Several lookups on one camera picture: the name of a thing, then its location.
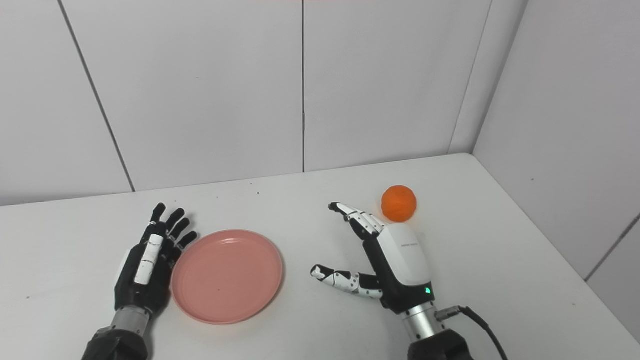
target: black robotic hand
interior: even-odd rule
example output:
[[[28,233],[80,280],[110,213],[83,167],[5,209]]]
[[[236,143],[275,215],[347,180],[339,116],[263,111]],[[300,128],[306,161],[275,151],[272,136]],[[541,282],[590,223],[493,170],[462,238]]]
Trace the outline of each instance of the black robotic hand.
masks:
[[[166,222],[160,217],[166,206],[158,204],[139,244],[134,246],[115,287],[116,315],[109,327],[96,332],[84,352],[83,360],[146,360],[143,335],[153,316],[169,301],[173,267],[184,249],[198,236],[191,231],[184,210],[174,211]]]
[[[166,222],[161,222],[160,216],[165,209],[162,203],[156,206],[140,243],[129,252],[115,288],[116,311],[125,306],[136,306],[153,316],[164,309],[169,301],[173,267],[184,249],[198,235],[191,231],[177,241],[190,221],[183,217],[184,210],[180,208]],[[159,247],[155,259],[147,259],[148,253],[153,250],[150,247]]]

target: pink plate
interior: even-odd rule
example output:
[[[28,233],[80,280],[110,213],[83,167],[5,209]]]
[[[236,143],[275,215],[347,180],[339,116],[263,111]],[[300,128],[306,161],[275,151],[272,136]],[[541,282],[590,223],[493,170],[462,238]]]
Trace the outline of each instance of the pink plate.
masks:
[[[214,233],[193,244],[173,270],[178,307],[204,323],[236,323],[260,312],[282,280],[282,260],[262,235],[246,230]]]

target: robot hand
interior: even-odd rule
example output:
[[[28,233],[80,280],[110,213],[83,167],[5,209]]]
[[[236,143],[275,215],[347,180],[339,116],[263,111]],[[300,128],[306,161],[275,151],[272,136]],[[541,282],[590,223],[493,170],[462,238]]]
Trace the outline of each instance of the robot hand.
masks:
[[[156,206],[142,239],[129,251],[115,286],[116,315],[89,341],[83,360],[146,360],[147,324],[166,307],[173,267],[198,237],[191,231],[178,240],[190,221],[178,209],[161,222],[165,209],[162,203]]]
[[[380,299],[384,308],[400,315],[412,339],[410,360],[472,360],[466,341],[436,317],[427,259],[408,225],[388,224],[339,202],[329,204],[329,209],[340,213],[362,240],[376,276],[323,265],[314,265],[311,276],[338,290]]]
[[[342,214],[344,221],[351,224],[362,240],[376,276],[352,276],[349,272],[335,272],[316,265],[311,269],[313,277],[354,295],[380,299],[382,306],[396,314],[434,300],[427,259],[406,224],[388,224],[375,215],[339,202],[329,204],[329,209]]]

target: table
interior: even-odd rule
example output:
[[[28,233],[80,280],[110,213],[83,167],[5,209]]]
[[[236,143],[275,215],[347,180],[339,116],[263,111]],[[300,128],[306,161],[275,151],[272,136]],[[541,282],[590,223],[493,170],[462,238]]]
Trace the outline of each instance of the table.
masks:
[[[381,194],[395,184],[418,197],[409,224],[440,309],[472,307],[512,360],[640,359],[640,345],[466,154],[0,208],[3,357],[79,359],[110,323],[122,256],[162,201],[183,207],[202,235],[249,229],[268,237],[285,277],[265,310],[235,325],[198,323],[171,301],[151,328],[154,360],[404,359],[410,340],[398,316],[309,276],[316,263],[371,273],[360,240],[327,204],[379,215]],[[471,320],[447,324],[476,360],[498,359]]]

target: white wall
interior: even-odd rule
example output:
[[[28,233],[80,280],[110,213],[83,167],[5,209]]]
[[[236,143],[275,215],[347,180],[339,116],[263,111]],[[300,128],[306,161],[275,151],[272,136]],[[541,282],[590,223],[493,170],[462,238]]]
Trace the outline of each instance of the white wall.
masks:
[[[490,3],[306,2],[306,168],[446,154]]]
[[[302,171],[300,1],[63,2],[137,190]]]
[[[639,19],[635,0],[530,0],[474,151],[583,277],[640,212]],[[637,243],[589,283],[640,339]]]
[[[130,191],[55,1],[0,1],[0,206]]]
[[[60,2],[116,142],[56,1],[3,2],[0,205],[129,191],[115,144],[136,190],[469,151],[525,0]]]

